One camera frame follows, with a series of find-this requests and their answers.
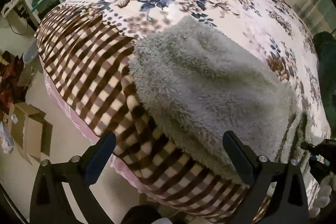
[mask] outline gray fluffy blanket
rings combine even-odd
[[[140,100],[193,159],[240,183],[222,148],[223,133],[233,130],[257,155],[296,158],[305,169],[308,156],[299,145],[311,141],[309,119],[302,124],[289,84],[223,33],[188,16],[138,40],[134,54],[130,69]]]

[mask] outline checkered blanket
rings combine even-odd
[[[248,188],[176,147],[145,111],[129,74],[134,41],[185,15],[218,28],[267,63],[291,84],[299,107],[319,119],[313,133],[330,134],[311,34],[283,0],[67,0],[42,20],[36,32],[39,56],[62,99],[93,133],[115,132],[115,156],[156,201],[223,223]],[[310,200],[315,190],[311,182]],[[254,221],[268,203],[266,197]]]

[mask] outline plastic container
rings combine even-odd
[[[30,43],[28,49],[26,50],[26,52],[23,54],[22,57],[25,66],[34,60],[34,58],[37,56],[37,53],[38,53],[38,47],[36,45],[36,39],[34,38],[34,40]]]

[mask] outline tile floor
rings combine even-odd
[[[68,161],[73,155],[82,155],[90,142],[75,129],[65,114],[54,105],[46,92],[43,75],[39,72],[26,95],[26,102],[46,113],[45,119],[53,125],[50,157],[42,154],[41,160],[49,159],[52,163]],[[39,162],[31,159],[29,165],[14,148],[10,155],[0,151],[0,180],[7,193],[22,214],[29,218],[31,192]],[[70,205],[77,219],[87,223],[80,212],[69,186],[64,186]],[[126,212],[139,202],[139,193],[113,168],[106,165],[98,182],[90,187],[96,199],[108,216],[120,223]],[[195,219],[192,224],[208,223]]]

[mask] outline curtain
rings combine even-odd
[[[313,35],[327,31],[335,34],[336,8],[331,0],[297,0],[293,6]]]

